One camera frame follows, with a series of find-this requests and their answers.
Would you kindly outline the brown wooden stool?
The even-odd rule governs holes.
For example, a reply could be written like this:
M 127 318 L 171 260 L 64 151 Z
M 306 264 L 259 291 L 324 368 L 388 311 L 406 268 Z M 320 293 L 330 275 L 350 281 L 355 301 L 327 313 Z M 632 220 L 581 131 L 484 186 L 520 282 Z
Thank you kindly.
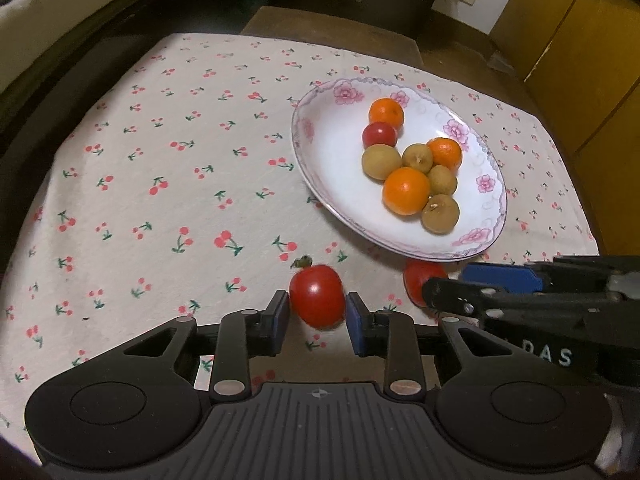
M 390 30 L 303 10 L 261 6 L 241 35 L 286 39 L 349 50 L 422 68 L 418 44 Z

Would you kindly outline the brown wooden wardrobe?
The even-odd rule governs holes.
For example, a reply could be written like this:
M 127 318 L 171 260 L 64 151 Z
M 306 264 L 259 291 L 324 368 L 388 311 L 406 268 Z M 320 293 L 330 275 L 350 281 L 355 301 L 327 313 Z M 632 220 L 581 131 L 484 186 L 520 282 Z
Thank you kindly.
M 639 251 L 639 0 L 509 0 L 490 36 L 559 144 L 601 252 Z

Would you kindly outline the red tomato with calyx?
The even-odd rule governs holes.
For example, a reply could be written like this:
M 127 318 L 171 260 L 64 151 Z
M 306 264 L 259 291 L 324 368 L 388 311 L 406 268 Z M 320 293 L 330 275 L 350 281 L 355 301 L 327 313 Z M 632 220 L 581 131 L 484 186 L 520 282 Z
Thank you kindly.
M 328 330 L 343 321 L 344 286 L 337 272 L 326 264 L 314 264 L 307 256 L 291 264 L 297 272 L 290 281 L 291 307 L 310 327 Z

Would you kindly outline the mandarin orange with stem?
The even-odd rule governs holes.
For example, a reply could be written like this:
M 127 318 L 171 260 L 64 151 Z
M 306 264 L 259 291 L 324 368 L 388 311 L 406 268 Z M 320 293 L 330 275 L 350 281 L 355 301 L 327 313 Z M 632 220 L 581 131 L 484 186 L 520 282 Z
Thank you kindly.
M 399 129 L 405 121 L 404 109 L 391 98 L 375 100 L 369 108 L 369 122 L 384 122 L 384 124 Z

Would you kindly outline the oblong red tomato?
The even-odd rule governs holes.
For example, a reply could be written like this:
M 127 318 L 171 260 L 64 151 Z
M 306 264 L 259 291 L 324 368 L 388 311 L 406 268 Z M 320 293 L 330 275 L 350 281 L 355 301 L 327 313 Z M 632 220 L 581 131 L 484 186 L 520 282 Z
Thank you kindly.
M 448 273 L 439 263 L 407 259 L 402 278 L 409 299 L 417 307 L 427 309 L 428 305 L 422 295 L 423 285 L 431 278 L 448 278 Z

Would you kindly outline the beige mattress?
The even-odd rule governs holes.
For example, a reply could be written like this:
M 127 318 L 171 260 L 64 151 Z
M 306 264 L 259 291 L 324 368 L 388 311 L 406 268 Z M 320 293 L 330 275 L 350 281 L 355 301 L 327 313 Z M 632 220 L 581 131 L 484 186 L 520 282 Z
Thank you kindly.
M 66 32 L 115 0 L 11 0 L 1 7 L 1 89 Z

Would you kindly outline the smooth orange fruit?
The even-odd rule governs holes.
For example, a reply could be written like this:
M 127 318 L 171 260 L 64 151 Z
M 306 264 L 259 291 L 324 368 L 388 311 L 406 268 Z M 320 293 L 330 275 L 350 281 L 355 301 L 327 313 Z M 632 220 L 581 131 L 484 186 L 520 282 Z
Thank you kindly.
M 383 184 L 383 204 L 398 216 L 408 217 L 420 212 L 430 194 L 428 177 L 409 167 L 395 170 Z

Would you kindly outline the large tan longan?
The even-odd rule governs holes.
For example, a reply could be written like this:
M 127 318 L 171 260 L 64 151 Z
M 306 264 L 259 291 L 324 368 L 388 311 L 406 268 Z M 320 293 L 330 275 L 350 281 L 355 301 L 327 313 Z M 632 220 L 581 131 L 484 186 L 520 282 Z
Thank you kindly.
M 421 214 L 421 223 L 428 232 L 445 235 L 451 232 L 460 217 L 458 203 L 446 194 L 430 197 Z

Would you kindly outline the white floral plate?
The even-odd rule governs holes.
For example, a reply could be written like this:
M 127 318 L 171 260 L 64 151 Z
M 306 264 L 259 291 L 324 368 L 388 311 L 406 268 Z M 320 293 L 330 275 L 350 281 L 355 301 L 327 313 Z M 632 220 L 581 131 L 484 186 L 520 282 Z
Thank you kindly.
M 328 81 L 297 103 L 291 139 L 316 199 L 391 252 L 462 261 L 506 225 L 506 185 L 487 143 L 423 92 L 372 77 Z

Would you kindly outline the cherry print tablecloth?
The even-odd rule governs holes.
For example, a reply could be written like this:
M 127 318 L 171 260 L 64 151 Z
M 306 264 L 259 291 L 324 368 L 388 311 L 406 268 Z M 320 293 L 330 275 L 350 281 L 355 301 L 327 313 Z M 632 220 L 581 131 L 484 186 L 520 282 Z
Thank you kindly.
M 30 207 L 1 287 L 1 433 L 32 448 L 24 407 L 50 377 L 179 315 L 215 323 L 262 308 L 301 256 L 327 264 L 372 309 L 425 320 L 402 282 L 404 259 L 335 220 L 294 160 L 297 101 L 325 81 L 358 124 L 369 104 L 350 82 L 372 76 L 447 105 L 438 128 L 482 136 L 502 174 L 506 227 L 484 259 L 588 255 L 596 240 L 539 120 L 405 65 L 292 41 L 174 35 L 160 41 L 66 133 Z

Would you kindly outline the round red cherry tomato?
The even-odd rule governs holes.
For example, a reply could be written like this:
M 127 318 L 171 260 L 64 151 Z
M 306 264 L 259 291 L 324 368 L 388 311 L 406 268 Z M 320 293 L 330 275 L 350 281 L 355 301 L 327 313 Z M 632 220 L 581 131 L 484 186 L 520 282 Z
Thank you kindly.
M 361 136 L 365 148 L 370 148 L 375 144 L 384 144 L 393 148 L 397 143 L 397 138 L 396 129 L 386 122 L 371 122 L 363 129 Z

